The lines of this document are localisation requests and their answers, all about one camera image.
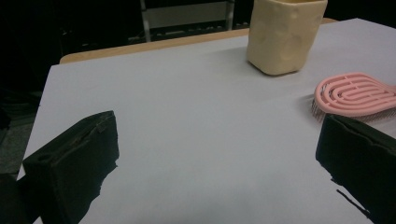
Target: white table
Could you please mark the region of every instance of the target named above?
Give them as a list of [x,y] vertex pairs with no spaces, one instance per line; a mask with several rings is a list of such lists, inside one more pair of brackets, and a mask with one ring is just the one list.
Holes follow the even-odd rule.
[[[396,30],[321,25],[304,68],[282,77],[249,64],[247,44],[242,36],[53,66],[25,157],[114,110],[119,167],[81,223],[371,223],[315,160],[321,124],[310,104],[336,74],[396,84]],[[396,119],[372,125],[396,137]]]

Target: beige container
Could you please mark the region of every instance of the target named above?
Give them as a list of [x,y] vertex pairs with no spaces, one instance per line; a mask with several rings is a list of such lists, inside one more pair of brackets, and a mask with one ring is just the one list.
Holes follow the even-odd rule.
[[300,70],[326,6],[327,0],[255,0],[247,59],[268,75]]

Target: pink comb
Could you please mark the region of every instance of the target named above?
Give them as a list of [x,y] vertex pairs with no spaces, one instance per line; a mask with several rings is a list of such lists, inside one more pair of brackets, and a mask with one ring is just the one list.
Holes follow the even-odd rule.
[[396,87],[363,73],[328,77],[315,89],[312,113],[322,121],[326,113],[370,121],[396,114]]

